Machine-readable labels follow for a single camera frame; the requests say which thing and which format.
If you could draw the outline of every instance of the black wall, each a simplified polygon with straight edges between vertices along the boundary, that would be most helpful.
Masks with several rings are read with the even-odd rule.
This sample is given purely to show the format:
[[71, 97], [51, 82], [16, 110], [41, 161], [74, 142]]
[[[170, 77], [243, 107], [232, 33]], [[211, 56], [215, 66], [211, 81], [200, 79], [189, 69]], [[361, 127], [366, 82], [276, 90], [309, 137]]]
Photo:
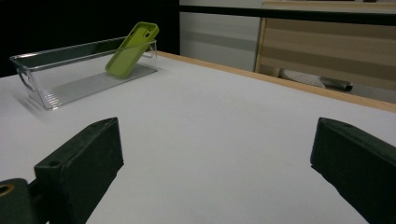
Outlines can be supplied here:
[[10, 56], [126, 36], [139, 21], [157, 23], [157, 48], [179, 54], [178, 0], [0, 0], [0, 77]]

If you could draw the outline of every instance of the white table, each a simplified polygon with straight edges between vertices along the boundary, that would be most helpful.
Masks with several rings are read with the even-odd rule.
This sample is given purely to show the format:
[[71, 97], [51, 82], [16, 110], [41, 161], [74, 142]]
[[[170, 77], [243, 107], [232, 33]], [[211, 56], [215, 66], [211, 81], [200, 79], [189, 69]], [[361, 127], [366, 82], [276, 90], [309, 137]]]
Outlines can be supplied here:
[[155, 74], [52, 111], [0, 78], [0, 180], [34, 180], [53, 150], [118, 117], [125, 165], [88, 223], [366, 223], [310, 167], [318, 118], [396, 146], [396, 113], [158, 60]]

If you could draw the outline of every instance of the clear plastic tray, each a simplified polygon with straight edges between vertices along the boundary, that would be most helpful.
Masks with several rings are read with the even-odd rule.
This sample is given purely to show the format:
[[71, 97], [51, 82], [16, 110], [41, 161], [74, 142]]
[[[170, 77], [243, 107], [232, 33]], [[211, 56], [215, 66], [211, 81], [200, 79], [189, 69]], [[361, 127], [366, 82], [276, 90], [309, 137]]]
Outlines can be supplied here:
[[142, 48], [142, 45], [119, 49], [125, 37], [92, 42], [61, 49], [12, 56], [29, 96], [47, 109], [73, 102], [158, 71], [156, 40], [143, 44], [146, 52], [127, 77], [106, 72], [114, 53]]

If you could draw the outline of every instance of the white wall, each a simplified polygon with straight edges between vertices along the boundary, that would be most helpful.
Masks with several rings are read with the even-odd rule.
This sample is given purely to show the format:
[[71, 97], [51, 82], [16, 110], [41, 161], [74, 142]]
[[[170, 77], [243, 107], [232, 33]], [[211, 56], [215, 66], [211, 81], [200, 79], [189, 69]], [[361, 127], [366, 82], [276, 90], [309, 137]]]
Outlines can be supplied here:
[[[260, 8], [262, 0], [180, 0], [180, 4]], [[180, 54], [253, 71], [259, 28], [259, 18], [181, 12]]]

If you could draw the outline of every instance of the green phone case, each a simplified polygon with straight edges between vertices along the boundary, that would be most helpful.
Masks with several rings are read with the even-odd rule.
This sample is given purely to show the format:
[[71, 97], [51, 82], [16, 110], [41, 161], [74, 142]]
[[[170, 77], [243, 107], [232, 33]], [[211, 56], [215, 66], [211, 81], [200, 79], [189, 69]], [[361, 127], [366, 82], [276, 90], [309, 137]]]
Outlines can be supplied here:
[[116, 77], [128, 77], [149, 47], [149, 42], [154, 40], [159, 32], [160, 29], [155, 23], [138, 22], [108, 61], [106, 71]]

